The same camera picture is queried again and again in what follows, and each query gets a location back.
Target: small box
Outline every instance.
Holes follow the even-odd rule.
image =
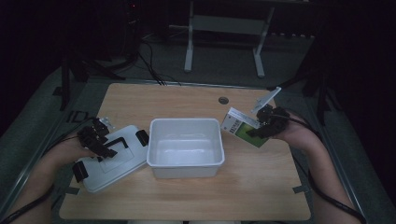
[[[261,147],[268,138],[251,137],[247,134],[248,131],[258,128],[260,128],[260,123],[257,120],[232,107],[221,123],[222,130],[249,142],[255,147]]]
[[[210,177],[224,163],[216,119],[154,119],[148,165],[157,178]]]

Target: black wire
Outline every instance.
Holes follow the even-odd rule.
[[[152,47],[149,43],[145,42],[142,40],[142,43],[146,44],[149,48],[150,51],[150,56],[149,56],[149,63],[145,60],[145,58],[138,52],[139,57],[142,59],[143,63],[146,65],[148,68],[148,71],[150,72],[151,76],[158,82],[158,84],[164,86],[166,83],[161,79],[161,77],[157,74],[157,72],[153,69],[152,67]]]
[[[307,124],[307,123],[305,123],[305,122],[302,122],[302,121],[297,120],[297,119],[292,119],[292,118],[290,118],[290,117],[281,116],[281,115],[270,115],[270,117],[273,117],[273,118],[280,118],[280,119],[287,119],[287,120],[296,122],[296,123],[298,123],[298,124],[301,124],[301,125],[303,125],[305,128],[307,128],[309,131],[311,131],[312,133],[314,133],[314,134],[320,139],[320,141],[322,140],[320,133],[319,133],[318,131],[316,131],[314,128],[312,128],[311,125],[309,125],[309,124]]]
[[[0,224],[8,224],[8,223],[15,221],[15,219],[17,219],[21,215],[25,214],[32,208],[34,208],[34,207],[38,206],[39,204],[43,203],[44,201],[46,201],[48,199],[48,197],[50,196],[50,194],[52,193],[52,191],[53,191],[53,185],[47,190],[47,192],[44,195],[42,195],[41,197],[32,201],[31,203],[26,204],[24,207],[18,209],[18,211],[12,213],[8,217],[6,217],[3,221],[1,221]]]
[[[82,124],[84,124],[85,122],[92,120],[92,119],[96,119],[96,117],[90,117],[87,119],[84,119],[82,122],[80,122],[78,125],[76,125],[75,127],[73,127],[72,129],[70,129],[69,131],[67,131],[66,133],[63,133],[61,136],[59,136],[57,139],[55,139],[51,144],[49,144],[49,146],[46,148],[46,150],[44,150],[43,155],[46,155],[53,147],[55,147],[56,145],[58,145],[59,143],[61,143],[62,141],[68,140],[68,139],[64,139],[67,135],[69,135],[70,133],[72,133],[75,129],[77,129],[79,126],[81,126]]]
[[[324,199],[326,202],[328,202],[328,203],[334,205],[334,206],[337,207],[338,209],[340,209],[340,210],[342,210],[342,211],[344,211],[344,212],[350,214],[351,216],[357,218],[357,219],[361,222],[361,224],[366,224],[366,223],[367,223],[366,218],[365,218],[362,214],[360,214],[360,213],[357,212],[356,210],[354,210],[354,209],[348,207],[347,205],[338,202],[338,201],[335,200],[334,198],[332,198],[332,197],[326,195],[325,193],[323,193],[323,192],[318,188],[317,184],[315,183],[314,178],[312,177],[310,171],[308,171],[308,181],[309,181],[309,184],[311,185],[311,188],[314,190],[314,192],[315,192],[320,198],[322,198],[322,199]]]
[[[160,77],[158,77],[157,73],[152,69],[151,65],[145,60],[145,58],[143,58],[143,56],[140,53],[139,53],[139,57],[142,59],[143,63],[145,63],[152,78],[154,78],[154,80],[156,80],[158,84],[164,86],[165,83],[163,82],[163,80]]]

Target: white plastic box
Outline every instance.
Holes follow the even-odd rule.
[[[154,119],[148,165],[157,178],[210,177],[224,163],[216,119]]]

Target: metal stand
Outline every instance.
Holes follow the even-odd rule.
[[[256,64],[257,75],[259,77],[264,77],[262,57],[260,53],[262,52],[262,46],[264,44],[265,37],[267,36],[269,24],[274,15],[274,10],[274,7],[270,8],[266,21],[194,15],[193,1],[190,1],[189,43],[187,46],[184,71],[190,72],[192,67],[193,31],[202,30],[244,35],[259,35],[260,42],[259,45],[253,49],[253,57]]]

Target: stand leg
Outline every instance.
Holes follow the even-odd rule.
[[[189,44],[187,46],[186,62],[184,63],[184,71],[190,72],[192,67],[192,54],[193,54],[193,44],[192,44],[192,31],[193,31],[193,1],[190,1],[190,21],[189,21]]]
[[[262,34],[260,36],[260,43],[257,46],[257,48],[253,49],[253,57],[254,57],[254,63],[256,64],[256,70],[257,70],[257,76],[258,77],[264,77],[264,69],[262,66],[262,56],[260,53],[262,52],[262,46],[264,45],[264,40],[265,37],[267,37],[268,34],[268,28],[270,26],[271,19],[274,15],[274,7],[270,8],[267,21],[264,23],[264,26],[262,27]]]

